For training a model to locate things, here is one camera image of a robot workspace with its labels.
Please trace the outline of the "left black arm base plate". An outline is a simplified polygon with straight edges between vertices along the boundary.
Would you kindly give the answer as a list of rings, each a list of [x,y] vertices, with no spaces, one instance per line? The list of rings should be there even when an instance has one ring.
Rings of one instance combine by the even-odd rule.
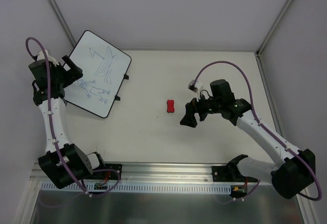
[[[104,163],[93,170],[96,180],[120,180],[122,175],[122,164]]]

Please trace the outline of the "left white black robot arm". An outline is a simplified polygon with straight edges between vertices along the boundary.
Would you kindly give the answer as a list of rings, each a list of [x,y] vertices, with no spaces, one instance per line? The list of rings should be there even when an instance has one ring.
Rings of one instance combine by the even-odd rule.
[[[40,109],[46,132],[45,155],[38,158],[40,168],[54,185],[62,189],[84,179],[100,179],[106,174],[106,165],[100,154],[91,163],[89,157],[72,143],[65,120],[64,89],[82,78],[83,72],[73,61],[64,56],[69,70],[51,56],[40,52],[33,56],[29,69],[33,102]]]

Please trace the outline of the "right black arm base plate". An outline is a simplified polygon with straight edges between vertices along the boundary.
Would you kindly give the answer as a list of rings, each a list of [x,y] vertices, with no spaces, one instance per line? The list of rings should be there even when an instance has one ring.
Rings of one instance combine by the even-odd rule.
[[[211,167],[214,182],[243,182],[256,183],[258,179],[241,175],[238,168],[233,165],[215,165]]]

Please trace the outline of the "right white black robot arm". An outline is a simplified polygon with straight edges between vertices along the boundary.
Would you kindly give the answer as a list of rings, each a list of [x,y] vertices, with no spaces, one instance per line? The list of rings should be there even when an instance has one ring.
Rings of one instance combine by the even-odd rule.
[[[251,104],[245,99],[236,99],[225,79],[211,82],[212,95],[202,95],[203,88],[191,81],[189,90],[197,96],[185,106],[182,126],[195,128],[209,114],[220,114],[248,134],[271,158],[271,164],[239,155],[228,163],[228,175],[233,181],[245,176],[272,184],[284,198],[290,199],[315,182],[315,155],[309,150],[300,150],[277,132],[271,131],[261,119],[254,116]]]

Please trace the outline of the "red whiteboard eraser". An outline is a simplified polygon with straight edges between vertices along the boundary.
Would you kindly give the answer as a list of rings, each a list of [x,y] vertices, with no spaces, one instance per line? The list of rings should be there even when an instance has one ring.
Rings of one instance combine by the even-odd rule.
[[[167,100],[167,113],[174,113],[175,112],[175,102],[173,99]]]

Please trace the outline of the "white board with black frame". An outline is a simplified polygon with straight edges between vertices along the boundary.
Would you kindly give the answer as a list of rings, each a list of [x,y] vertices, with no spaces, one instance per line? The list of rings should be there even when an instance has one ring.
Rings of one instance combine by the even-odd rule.
[[[82,69],[83,77],[64,89],[65,100],[100,118],[108,117],[132,58],[90,30],[84,31],[69,58]]]

